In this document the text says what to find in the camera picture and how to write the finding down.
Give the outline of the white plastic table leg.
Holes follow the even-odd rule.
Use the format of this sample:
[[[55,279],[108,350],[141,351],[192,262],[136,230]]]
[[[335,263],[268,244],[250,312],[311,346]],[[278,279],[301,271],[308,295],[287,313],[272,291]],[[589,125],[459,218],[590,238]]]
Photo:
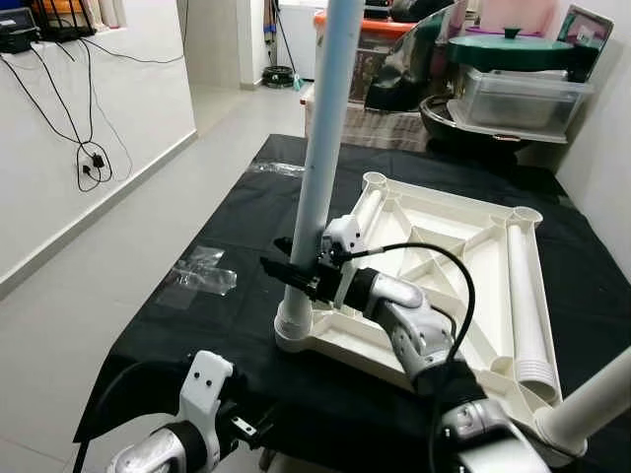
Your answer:
[[[366,189],[365,193],[361,194],[360,202],[353,209],[353,216],[360,229],[360,239],[366,240],[373,233],[389,194],[384,188]]]
[[[506,225],[510,266],[511,306],[514,316],[515,360],[519,383],[540,398],[554,398],[558,379],[550,364],[542,324],[537,312],[536,293],[527,271],[525,233],[522,222]]]
[[[631,409],[631,348],[559,404],[535,411],[536,444],[556,455],[586,453],[587,440]]]
[[[328,0],[325,9],[327,23],[312,97],[313,129],[304,155],[302,188],[290,249],[290,264],[303,275],[315,273],[321,233],[327,226],[365,3],[366,0]]]

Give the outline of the crumpled clear tape piece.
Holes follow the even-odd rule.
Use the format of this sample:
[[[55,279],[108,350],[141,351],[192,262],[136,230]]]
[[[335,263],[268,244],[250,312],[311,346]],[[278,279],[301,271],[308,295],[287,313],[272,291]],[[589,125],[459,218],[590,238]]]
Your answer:
[[[303,177],[306,167],[279,162],[260,162],[249,164],[246,171],[257,172],[257,174],[278,174],[288,177]]]

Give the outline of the black tablecloth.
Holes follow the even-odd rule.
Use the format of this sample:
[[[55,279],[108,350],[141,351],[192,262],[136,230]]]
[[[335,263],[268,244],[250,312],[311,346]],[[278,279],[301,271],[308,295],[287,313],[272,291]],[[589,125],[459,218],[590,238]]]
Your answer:
[[[274,134],[251,163],[298,166],[305,151],[304,139]],[[344,145],[333,211],[350,211],[369,171],[541,213],[542,275],[565,392],[630,347],[631,285],[549,171]],[[140,416],[174,414],[186,360],[208,350],[243,370],[246,388],[240,395],[279,401],[267,447],[343,473],[371,473],[407,460],[427,463],[427,401],[318,353],[276,347],[272,318],[283,287],[264,274],[258,260],[274,255],[273,239],[292,233],[299,190],[300,177],[246,170],[240,175],[190,241],[190,247],[226,249],[221,266],[236,271],[238,284],[224,297],[198,296],[188,309],[155,302],[158,285],[109,347],[75,442],[94,441]]]

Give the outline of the flat clear tape patch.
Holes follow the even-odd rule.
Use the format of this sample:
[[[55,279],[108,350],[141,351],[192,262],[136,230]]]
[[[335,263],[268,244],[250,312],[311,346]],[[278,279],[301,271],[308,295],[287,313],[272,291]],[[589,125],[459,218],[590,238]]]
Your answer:
[[[172,309],[188,309],[198,296],[224,297],[238,286],[238,272],[220,267],[226,249],[195,246],[173,265],[155,302]]]

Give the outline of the white plastic table top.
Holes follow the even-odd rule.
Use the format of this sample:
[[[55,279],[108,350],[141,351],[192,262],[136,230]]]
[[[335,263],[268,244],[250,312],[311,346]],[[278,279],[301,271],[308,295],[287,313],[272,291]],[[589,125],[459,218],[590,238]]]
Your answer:
[[[373,233],[364,240],[371,255],[356,265],[371,267],[427,290],[430,302],[454,324],[465,316],[467,285],[452,263],[454,253],[468,266],[477,289],[476,318],[461,344],[461,355],[476,371],[476,379],[491,395],[509,402],[523,423],[533,411],[544,409],[550,398],[540,398],[519,383],[511,306],[510,266],[506,225],[522,222],[526,264],[539,307],[542,335],[551,366],[556,370],[556,396],[565,397],[556,364],[553,329],[546,296],[537,227],[540,212],[530,207],[506,207],[393,180],[381,172],[366,172],[366,189],[388,190],[387,202]],[[353,213],[355,204],[347,215]],[[310,301],[297,290],[278,307],[275,333],[284,350],[313,351],[342,364],[413,391],[393,358],[384,331],[360,311]]]

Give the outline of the patterned cloth covered bench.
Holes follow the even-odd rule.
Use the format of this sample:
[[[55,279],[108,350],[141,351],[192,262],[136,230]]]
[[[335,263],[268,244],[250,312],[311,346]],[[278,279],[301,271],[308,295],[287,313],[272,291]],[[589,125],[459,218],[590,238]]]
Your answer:
[[[347,101],[344,108],[343,144],[401,152],[427,150],[430,135],[419,111],[382,111],[355,101]]]

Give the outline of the brown printed carton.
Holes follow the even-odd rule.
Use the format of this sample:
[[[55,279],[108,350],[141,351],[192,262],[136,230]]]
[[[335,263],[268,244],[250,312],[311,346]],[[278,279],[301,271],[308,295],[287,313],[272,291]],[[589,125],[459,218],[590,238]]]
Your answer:
[[[369,88],[373,86],[378,71],[385,59],[391,54],[392,43],[367,43],[356,49],[353,63],[350,99],[351,102],[364,103]]]

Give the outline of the shiny black plastic bag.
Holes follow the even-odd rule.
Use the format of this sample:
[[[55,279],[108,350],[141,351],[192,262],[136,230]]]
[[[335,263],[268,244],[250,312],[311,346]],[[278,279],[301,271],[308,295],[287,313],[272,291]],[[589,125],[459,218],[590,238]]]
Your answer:
[[[465,10],[464,6],[448,5],[398,39],[370,82],[365,107],[384,112],[415,111],[434,77],[430,67],[441,44],[439,35],[450,31],[451,19],[461,26]]]

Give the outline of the clear bin with orange lid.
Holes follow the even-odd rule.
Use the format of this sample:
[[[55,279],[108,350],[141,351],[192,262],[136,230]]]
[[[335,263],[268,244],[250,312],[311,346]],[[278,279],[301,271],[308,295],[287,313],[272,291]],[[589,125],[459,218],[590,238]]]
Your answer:
[[[367,43],[392,43],[395,45],[413,27],[414,23],[398,23],[392,20],[364,18],[361,20],[361,31],[357,48]]]

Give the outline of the clear plastic food container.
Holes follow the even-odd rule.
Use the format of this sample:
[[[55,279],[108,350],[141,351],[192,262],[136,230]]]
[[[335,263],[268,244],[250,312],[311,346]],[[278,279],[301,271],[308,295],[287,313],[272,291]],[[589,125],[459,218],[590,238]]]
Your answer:
[[[448,111],[470,131],[565,144],[574,116],[595,90],[591,83],[568,81],[562,71],[468,68]]]

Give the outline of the green round pot lid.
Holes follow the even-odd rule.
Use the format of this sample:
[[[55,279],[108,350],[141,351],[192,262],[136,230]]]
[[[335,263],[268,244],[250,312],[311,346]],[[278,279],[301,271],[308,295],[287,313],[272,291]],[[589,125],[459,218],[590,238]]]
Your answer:
[[[448,40],[448,58],[474,69],[539,72],[568,69],[576,46],[545,37],[508,34],[470,34]]]

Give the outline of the black wifi router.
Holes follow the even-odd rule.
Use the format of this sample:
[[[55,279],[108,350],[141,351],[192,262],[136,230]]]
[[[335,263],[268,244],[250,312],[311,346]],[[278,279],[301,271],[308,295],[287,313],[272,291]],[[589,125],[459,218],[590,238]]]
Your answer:
[[[98,31],[98,28],[92,23],[90,8],[90,19],[87,22],[83,22],[83,20],[60,20],[50,17],[41,9],[40,0],[29,0],[29,8],[35,14],[35,21],[37,26],[40,27],[40,34],[43,35],[45,40],[54,41],[54,43],[64,43],[64,41],[92,36]]]

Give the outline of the orange plastic crate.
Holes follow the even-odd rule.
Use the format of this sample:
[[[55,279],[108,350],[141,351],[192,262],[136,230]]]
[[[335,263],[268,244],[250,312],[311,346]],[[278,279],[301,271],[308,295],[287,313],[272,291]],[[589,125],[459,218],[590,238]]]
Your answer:
[[[40,0],[40,4],[44,13],[53,18],[83,22],[90,19],[85,0]]]

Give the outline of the pink purple container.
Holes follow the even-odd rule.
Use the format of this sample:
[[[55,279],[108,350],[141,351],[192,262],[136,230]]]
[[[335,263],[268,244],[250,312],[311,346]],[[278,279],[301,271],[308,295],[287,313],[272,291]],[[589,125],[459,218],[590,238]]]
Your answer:
[[[548,31],[558,0],[481,0],[478,27],[487,32],[518,28],[522,33]]]

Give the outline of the black set-top box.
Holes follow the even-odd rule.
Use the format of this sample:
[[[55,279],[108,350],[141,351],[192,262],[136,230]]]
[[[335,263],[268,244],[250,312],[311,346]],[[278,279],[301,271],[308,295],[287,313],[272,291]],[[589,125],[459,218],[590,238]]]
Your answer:
[[[17,54],[40,40],[35,14],[27,6],[0,9],[0,53]]]

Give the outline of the dark green tray with label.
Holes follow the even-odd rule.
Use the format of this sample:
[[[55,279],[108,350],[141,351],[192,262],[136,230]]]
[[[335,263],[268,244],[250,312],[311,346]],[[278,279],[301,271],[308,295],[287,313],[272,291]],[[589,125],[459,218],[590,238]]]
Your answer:
[[[578,4],[568,6],[556,40],[583,48],[603,50],[612,37],[616,23]]]

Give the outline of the black wall power plug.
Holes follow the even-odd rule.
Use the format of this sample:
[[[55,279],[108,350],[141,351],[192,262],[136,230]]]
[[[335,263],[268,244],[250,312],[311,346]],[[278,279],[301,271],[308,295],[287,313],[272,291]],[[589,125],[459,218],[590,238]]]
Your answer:
[[[89,163],[82,166],[82,172],[96,183],[107,183],[113,178],[111,163],[104,152],[90,152]]]

